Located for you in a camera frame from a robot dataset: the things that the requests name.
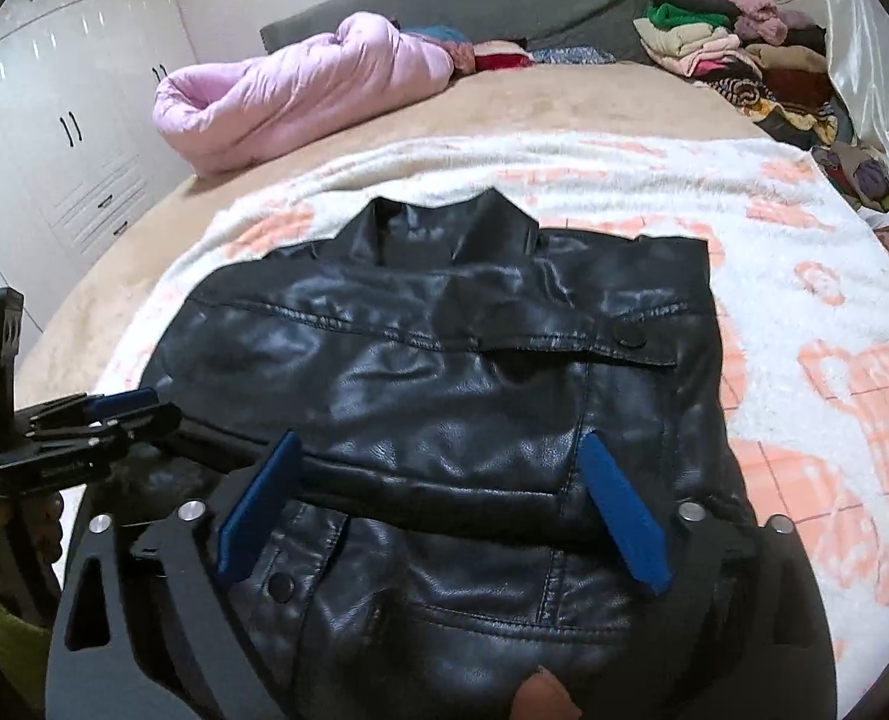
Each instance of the black leather jacket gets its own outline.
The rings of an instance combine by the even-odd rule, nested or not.
[[[628,720],[734,662],[742,574],[712,565],[698,610],[664,611],[688,645],[666,622],[635,646],[660,599],[629,576],[576,445],[596,431],[669,533],[686,500],[758,530],[721,365],[705,242],[539,229],[491,190],[377,199],[334,240],[216,271],[142,386],[181,406],[192,456],[196,436],[230,457],[302,438],[301,499],[230,591],[302,718],[497,720],[544,666],[585,716]],[[155,461],[98,508],[163,517],[213,483]],[[674,565],[683,544],[669,535]]]

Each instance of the gray headboard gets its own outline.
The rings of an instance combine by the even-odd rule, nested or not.
[[[647,62],[632,20],[649,0],[330,0],[261,30],[272,53],[319,32],[332,32],[359,10],[408,26],[447,25],[472,42],[527,38],[529,49],[593,46],[618,59]]]

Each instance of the pink comforter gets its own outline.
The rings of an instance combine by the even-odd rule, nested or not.
[[[441,47],[355,13],[270,56],[175,71],[158,86],[155,126],[199,175],[215,175],[429,98],[453,70]]]

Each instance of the white and orange patterned blanket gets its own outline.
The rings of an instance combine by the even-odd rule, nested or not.
[[[422,139],[339,159],[217,215],[95,391],[137,385],[184,298],[219,266],[334,235],[374,196],[438,205],[490,186],[544,226],[708,240],[731,445],[762,520],[798,523],[844,715],[889,661],[889,255],[791,146],[556,133]]]

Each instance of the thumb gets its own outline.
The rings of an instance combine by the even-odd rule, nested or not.
[[[571,702],[566,688],[545,668],[539,668],[515,693],[510,720],[578,720],[581,709]]]

